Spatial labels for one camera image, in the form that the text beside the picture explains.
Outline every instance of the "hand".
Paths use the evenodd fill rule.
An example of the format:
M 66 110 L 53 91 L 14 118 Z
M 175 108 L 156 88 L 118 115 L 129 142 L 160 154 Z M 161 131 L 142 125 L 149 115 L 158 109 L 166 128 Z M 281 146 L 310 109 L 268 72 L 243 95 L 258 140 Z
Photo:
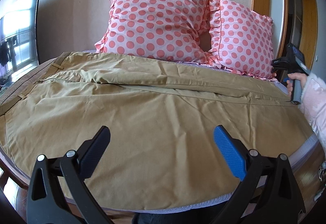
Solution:
M 299 80 L 302 89 L 304 88 L 305 83 L 307 82 L 307 75 L 305 75 L 304 73 L 290 73 L 288 74 L 288 77 L 292 80 Z M 289 93 L 289 97 L 291 98 L 293 85 L 290 82 L 290 80 L 287 80 L 286 83 L 287 83 L 287 91 Z

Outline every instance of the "tv screen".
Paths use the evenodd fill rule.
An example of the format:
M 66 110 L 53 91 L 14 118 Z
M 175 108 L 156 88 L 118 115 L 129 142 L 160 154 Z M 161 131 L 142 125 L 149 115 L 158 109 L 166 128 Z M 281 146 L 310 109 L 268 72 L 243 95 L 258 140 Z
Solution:
M 39 65 L 38 4 L 39 0 L 17 0 L 0 19 L 0 79 L 15 82 Z

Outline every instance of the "pillow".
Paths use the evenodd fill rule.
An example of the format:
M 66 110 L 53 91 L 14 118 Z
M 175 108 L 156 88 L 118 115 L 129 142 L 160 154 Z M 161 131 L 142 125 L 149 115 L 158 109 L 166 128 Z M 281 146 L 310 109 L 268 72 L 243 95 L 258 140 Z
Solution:
M 231 0 L 211 6 L 211 59 L 234 73 L 272 78 L 273 20 Z
M 198 36 L 206 30 L 207 4 L 208 0 L 111 0 L 109 27 L 96 49 L 207 63 Z

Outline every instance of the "pink jacket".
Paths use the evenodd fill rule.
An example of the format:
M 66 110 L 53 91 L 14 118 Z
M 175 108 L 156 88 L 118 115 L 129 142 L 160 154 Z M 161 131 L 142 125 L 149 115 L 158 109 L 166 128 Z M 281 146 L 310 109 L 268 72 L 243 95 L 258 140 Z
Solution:
M 299 109 L 311 125 L 326 153 L 326 84 L 311 73 L 301 95 Z

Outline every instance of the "mattress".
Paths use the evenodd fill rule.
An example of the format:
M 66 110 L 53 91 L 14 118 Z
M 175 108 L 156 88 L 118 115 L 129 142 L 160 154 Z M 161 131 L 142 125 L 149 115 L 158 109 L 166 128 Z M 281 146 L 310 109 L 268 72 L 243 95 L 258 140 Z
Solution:
M 5 103 L 7 100 L 10 100 L 11 98 L 15 97 L 18 95 L 22 90 L 25 89 L 25 87 L 34 82 L 36 79 L 38 79 L 41 75 L 43 75 L 48 66 L 52 60 L 40 65 L 38 68 L 34 69 L 30 73 L 26 74 L 23 76 L 20 80 L 18 80 L 13 86 L 10 87 L 6 91 L 6 93 L 0 97 L 0 104 Z M 280 90 L 286 93 L 286 88 L 280 84 L 280 83 L 274 83 Z M 318 144 L 318 139 L 317 137 L 313 134 L 311 135 L 305 142 L 304 144 L 296 151 L 294 152 L 290 157 L 289 161 L 292 166 L 292 168 L 295 170 L 296 168 L 299 168 L 301 164 L 303 164 L 306 159 L 311 155 L 313 150 Z M 22 175 L 29 179 L 29 177 L 21 172 Z M 265 178 L 261 178 L 259 182 L 259 186 L 263 185 L 265 182 Z M 201 207 L 208 207 L 212 205 L 216 205 L 218 203 L 222 203 L 224 201 L 227 201 L 231 197 L 232 193 L 205 201 L 197 204 L 192 204 L 192 205 L 187 205 L 184 207 L 176 207 L 176 208 L 169 208 L 169 209 L 160 209 L 160 210 L 133 210 L 135 212 L 143 212 L 143 213 L 153 213 L 153 214 L 168 214 L 168 213 L 176 213 L 176 212 L 182 212 L 182 211 L 187 211 L 190 209 L 195 209 L 195 208 L 201 208 Z

